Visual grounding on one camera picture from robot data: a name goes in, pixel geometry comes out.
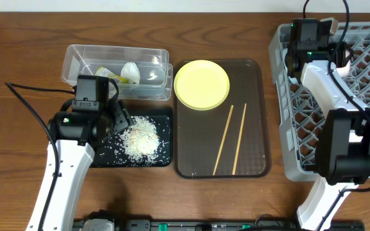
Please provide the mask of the white tissue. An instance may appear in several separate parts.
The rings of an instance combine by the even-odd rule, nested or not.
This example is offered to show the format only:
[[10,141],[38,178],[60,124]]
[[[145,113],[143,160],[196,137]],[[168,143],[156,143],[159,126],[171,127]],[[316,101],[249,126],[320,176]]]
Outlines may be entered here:
[[124,83],[128,84],[139,84],[141,78],[139,68],[134,62],[127,62],[123,66],[120,76],[124,79]]

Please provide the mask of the green yellow snack wrapper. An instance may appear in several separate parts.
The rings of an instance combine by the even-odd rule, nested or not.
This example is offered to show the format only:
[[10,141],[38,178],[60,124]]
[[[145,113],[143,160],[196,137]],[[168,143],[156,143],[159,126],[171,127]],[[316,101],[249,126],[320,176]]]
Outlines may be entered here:
[[122,83],[122,84],[128,84],[129,83],[129,80],[127,78],[118,76],[117,74],[114,74],[112,71],[108,70],[105,67],[100,67],[96,71],[95,75],[113,79],[116,83]]

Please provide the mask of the yellow plate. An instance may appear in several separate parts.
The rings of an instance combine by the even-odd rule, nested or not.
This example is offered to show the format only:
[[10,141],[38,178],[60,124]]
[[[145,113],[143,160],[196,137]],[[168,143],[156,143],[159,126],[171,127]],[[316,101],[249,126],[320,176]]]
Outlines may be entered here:
[[174,90],[177,99],[188,108],[211,110],[225,101],[230,91],[230,80],[219,64],[194,60],[177,71]]

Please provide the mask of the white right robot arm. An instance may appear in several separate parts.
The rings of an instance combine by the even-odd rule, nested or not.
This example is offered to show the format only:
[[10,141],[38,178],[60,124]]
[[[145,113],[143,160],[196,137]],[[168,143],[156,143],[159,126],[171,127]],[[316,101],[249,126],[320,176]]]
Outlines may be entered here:
[[288,75],[310,91],[325,118],[315,150],[319,175],[297,209],[304,230],[329,229],[346,196],[370,191],[370,108],[343,80],[350,55],[344,42],[312,38],[295,38],[287,48]]

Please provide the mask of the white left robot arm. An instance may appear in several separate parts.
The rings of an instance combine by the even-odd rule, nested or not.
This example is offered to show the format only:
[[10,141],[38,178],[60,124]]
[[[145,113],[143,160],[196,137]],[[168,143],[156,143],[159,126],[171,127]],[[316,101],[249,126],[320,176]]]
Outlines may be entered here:
[[44,178],[28,230],[70,230],[80,190],[95,147],[132,124],[116,97],[80,97],[66,101],[45,124],[49,144]]

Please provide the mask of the white bowl with rice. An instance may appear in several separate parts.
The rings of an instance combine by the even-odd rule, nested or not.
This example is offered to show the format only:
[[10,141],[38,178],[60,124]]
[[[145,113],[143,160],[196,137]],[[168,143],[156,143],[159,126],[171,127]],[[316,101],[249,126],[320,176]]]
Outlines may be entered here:
[[341,78],[343,78],[349,74],[350,67],[351,67],[351,62],[348,61],[344,67],[336,67],[333,72],[339,75]]

